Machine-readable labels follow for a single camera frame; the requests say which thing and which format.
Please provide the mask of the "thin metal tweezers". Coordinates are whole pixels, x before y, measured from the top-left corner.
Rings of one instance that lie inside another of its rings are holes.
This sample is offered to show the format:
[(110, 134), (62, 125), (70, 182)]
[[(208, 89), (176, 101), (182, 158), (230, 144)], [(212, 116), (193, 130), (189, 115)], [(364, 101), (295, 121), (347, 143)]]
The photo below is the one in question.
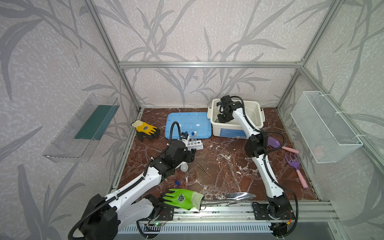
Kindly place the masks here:
[(197, 165), (198, 168), (200, 168), (204, 173), (206, 173), (209, 177), (211, 177), (211, 175), (207, 172), (207, 170), (205, 170), (205, 169), (201, 166), (201, 164), (196, 163), (196, 165)]

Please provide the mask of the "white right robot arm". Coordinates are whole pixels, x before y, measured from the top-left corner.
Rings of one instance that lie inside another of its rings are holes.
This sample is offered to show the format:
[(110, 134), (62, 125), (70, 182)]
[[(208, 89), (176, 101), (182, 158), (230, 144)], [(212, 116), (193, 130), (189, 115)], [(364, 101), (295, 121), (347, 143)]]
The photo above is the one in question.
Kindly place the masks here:
[(273, 219), (279, 219), (284, 214), (289, 214), (291, 220), (296, 219), (299, 214), (299, 207), (296, 206), (296, 210), (292, 210), (286, 192), (291, 192), (294, 195), (295, 203), (298, 202), (296, 193), (278, 183), (268, 160), (268, 155), (279, 149), (267, 150), (270, 131), (262, 131), (256, 127), (246, 113), (245, 102), (239, 96), (224, 96), (217, 103), (217, 107), (219, 108), (218, 120), (220, 123), (224, 124), (236, 120), (246, 134), (245, 152), (255, 163), (262, 177), (269, 202), (269, 215)]

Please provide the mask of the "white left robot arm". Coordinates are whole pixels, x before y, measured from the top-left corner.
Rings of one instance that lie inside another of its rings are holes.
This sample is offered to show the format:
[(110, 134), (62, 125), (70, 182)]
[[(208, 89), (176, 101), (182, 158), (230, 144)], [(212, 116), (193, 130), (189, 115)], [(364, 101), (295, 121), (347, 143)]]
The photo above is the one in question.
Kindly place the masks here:
[(143, 194), (195, 159), (196, 149), (187, 146), (189, 134), (178, 130), (178, 135), (176, 140), (169, 139), (167, 147), (150, 159), (134, 180), (104, 197), (92, 197), (82, 218), (70, 229), (68, 239), (76, 240), (74, 233), (80, 231), (80, 240), (113, 240), (121, 229), (152, 215), (160, 202)]

